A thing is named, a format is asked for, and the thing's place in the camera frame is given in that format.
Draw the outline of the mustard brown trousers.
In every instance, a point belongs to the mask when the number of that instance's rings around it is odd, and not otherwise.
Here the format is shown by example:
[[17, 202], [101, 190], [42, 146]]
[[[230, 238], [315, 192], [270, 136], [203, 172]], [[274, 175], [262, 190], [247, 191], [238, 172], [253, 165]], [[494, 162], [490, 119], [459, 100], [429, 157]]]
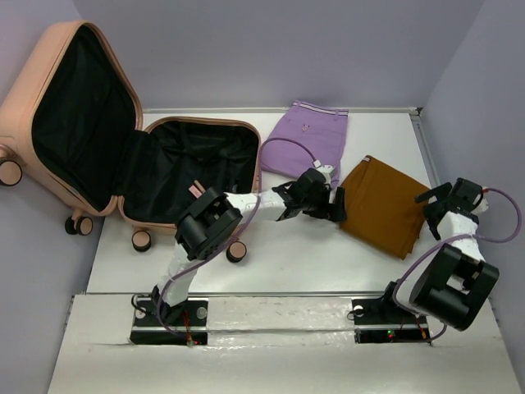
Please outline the mustard brown trousers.
[[415, 198], [429, 188], [388, 164], [365, 156], [342, 183], [347, 218], [340, 229], [380, 251], [405, 259], [425, 218]]

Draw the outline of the purple shorts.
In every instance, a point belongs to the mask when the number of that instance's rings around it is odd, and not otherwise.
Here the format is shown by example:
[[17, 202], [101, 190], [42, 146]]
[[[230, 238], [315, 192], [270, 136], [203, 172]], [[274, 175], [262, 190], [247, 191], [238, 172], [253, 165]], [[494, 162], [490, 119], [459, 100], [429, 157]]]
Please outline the purple shorts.
[[262, 149], [261, 168], [297, 178], [317, 159], [336, 169], [331, 185], [338, 186], [348, 122], [349, 111], [345, 108], [293, 102], [269, 135], [270, 142]]

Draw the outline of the beige concealer tube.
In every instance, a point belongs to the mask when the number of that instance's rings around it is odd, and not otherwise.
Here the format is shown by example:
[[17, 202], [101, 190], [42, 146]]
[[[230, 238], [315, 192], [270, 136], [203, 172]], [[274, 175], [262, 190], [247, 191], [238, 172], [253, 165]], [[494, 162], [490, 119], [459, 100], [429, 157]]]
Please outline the beige concealer tube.
[[205, 192], [205, 188], [203, 187], [203, 185], [199, 181], [195, 180], [194, 184], [200, 190], [201, 193]]

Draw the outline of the pink cosmetic box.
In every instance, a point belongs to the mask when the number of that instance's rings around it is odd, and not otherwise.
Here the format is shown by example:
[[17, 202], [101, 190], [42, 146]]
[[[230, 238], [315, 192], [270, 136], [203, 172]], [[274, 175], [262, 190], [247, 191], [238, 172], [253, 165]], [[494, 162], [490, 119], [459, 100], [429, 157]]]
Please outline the pink cosmetic box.
[[203, 192], [202, 190], [195, 184], [193, 184], [190, 188], [189, 188], [189, 192], [192, 194], [193, 197], [195, 197], [196, 199], [200, 198], [202, 195], [203, 195]]

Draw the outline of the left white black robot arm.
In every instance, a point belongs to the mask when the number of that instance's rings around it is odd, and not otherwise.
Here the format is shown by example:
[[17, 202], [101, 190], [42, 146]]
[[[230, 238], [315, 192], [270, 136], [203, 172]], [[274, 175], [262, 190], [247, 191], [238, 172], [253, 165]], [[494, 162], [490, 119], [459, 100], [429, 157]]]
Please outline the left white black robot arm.
[[295, 181], [248, 194], [219, 192], [212, 187], [205, 190], [195, 182], [189, 191], [196, 200], [176, 224], [171, 262], [152, 291], [155, 317], [165, 324], [176, 322], [197, 269], [222, 250], [231, 250], [252, 221], [279, 222], [304, 213], [312, 218], [344, 222], [345, 190], [340, 186], [331, 188], [334, 172], [330, 165], [317, 165]]

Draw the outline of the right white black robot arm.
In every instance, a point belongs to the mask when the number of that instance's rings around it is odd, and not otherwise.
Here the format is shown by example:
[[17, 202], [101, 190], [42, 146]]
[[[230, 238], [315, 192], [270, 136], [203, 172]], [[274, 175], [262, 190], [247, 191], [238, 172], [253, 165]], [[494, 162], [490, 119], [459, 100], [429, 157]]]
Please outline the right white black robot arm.
[[459, 178], [414, 198], [422, 204], [437, 250], [422, 257], [425, 269], [413, 284], [408, 303], [398, 295], [402, 280], [390, 282], [377, 302], [379, 315], [395, 322], [407, 312], [424, 313], [458, 331], [470, 327], [500, 277], [482, 257], [475, 235], [475, 213], [484, 197], [480, 185]]

